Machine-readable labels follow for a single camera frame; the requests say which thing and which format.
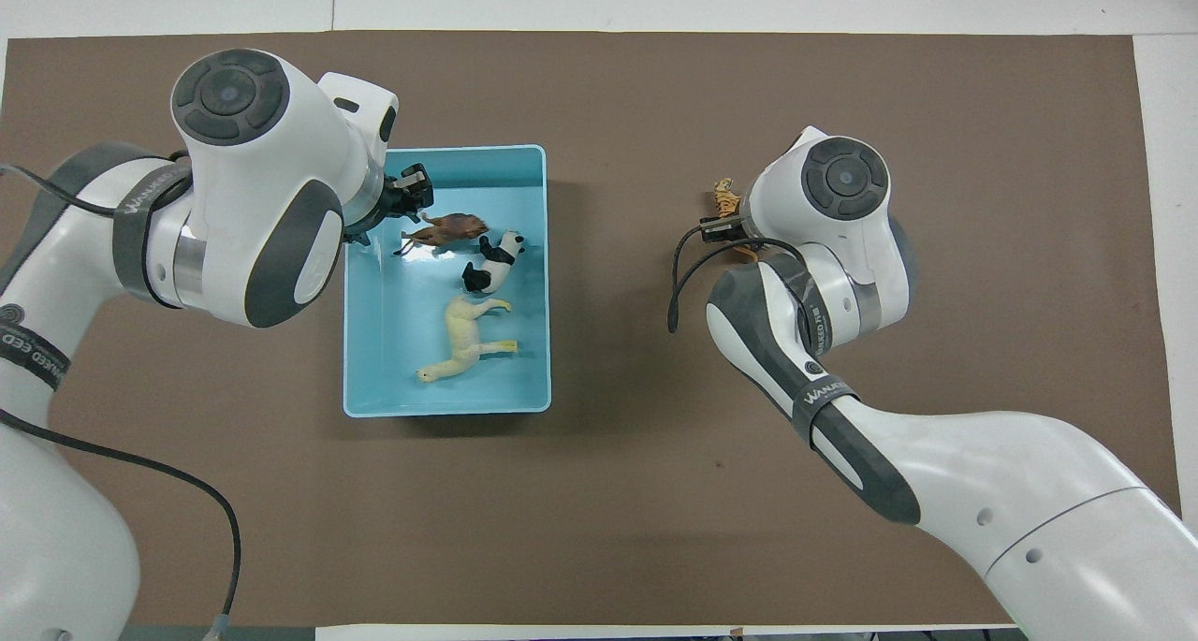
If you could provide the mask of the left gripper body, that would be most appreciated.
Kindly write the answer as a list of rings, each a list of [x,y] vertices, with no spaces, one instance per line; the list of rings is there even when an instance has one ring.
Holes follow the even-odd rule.
[[[317,179],[381,176],[397,95],[334,71],[317,79]]]

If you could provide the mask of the cream horse toy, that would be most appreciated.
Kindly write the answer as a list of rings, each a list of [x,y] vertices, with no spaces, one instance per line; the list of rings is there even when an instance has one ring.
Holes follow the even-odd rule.
[[[446,337],[450,346],[449,359],[436,361],[415,371],[423,383],[432,383],[441,377],[462,375],[482,359],[484,355],[515,353],[520,350],[518,340],[482,341],[478,318],[492,309],[512,310],[506,300],[484,300],[471,303],[465,296],[456,296],[444,308]]]

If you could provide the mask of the black white panda toy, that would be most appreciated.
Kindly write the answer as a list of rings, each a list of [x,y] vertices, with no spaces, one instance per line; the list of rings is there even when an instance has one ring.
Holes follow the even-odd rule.
[[[525,252],[525,236],[508,230],[498,243],[494,243],[488,235],[483,235],[478,240],[478,247],[484,258],[483,265],[479,270],[472,262],[462,267],[462,288],[474,295],[496,294],[504,286],[518,256]]]

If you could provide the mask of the orange striped tiger toy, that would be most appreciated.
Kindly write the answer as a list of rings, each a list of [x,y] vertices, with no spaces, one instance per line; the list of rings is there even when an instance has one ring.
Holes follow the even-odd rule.
[[[714,185],[713,196],[716,205],[716,218],[719,219],[737,213],[742,196],[733,192],[733,185],[736,185],[736,181],[730,177],[724,177]],[[736,252],[749,258],[752,262],[760,260],[758,252],[752,247],[736,247]]]

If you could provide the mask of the light blue storage box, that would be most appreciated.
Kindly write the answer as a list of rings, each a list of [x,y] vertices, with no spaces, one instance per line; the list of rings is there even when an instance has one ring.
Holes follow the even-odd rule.
[[[479,216],[498,247],[508,230],[524,253],[498,288],[513,312],[479,318],[483,341],[513,339],[518,352],[483,356],[461,375],[424,383],[420,368],[449,359],[444,307],[465,294],[462,270],[480,270],[474,240],[446,248],[403,249],[418,223],[399,216],[345,252],[343,277],[343,409],[350,416],[536,415],[551,403],[547,161],[538,145],[397,149],[385,173],[425,168],[429,214]]]

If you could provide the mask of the brown table mat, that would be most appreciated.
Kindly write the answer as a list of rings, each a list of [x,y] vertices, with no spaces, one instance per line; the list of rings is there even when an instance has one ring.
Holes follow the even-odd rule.
[[[1051,415],[1181,509],[1146,146],[1126,36],[338,32],[16,40],[0,162],[177,150],[174,81],[228,48],[401,99],[393,145],[547,155],[552,403],[356,419],[343,277],[248,329],[107,303],[52,424],[235,504],[237,625],[1006,622],[976,573],[878,518],[710,341],[670,258],[724,177],[804,126],[890,167],[910,313],[827,356],[877,409]]]

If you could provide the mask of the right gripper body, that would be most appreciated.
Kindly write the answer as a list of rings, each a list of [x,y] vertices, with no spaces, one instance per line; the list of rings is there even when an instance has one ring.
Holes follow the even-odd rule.
[[[817,126],[806,126],[795,143],[754,181],[746,211],[754,232],[789,244],[813,238],[813,232],[825,223],[827,216],[807,198],[804,165],[813,145],[825,139],[827,133]]]

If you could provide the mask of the brown lion toy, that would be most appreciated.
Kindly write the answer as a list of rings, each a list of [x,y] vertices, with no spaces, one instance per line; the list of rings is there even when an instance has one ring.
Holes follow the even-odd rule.
[[[429,216],[420,213],[419,219],[428,223],[416,232],[403,232],[405,243],[403,248],[393,252],[394,255],[405,255],[415,248],[415,244],[424,247],[446,247],[454,241],[473,240],[490,230],[488,223],[476,214],[449,213],[442,216]]]

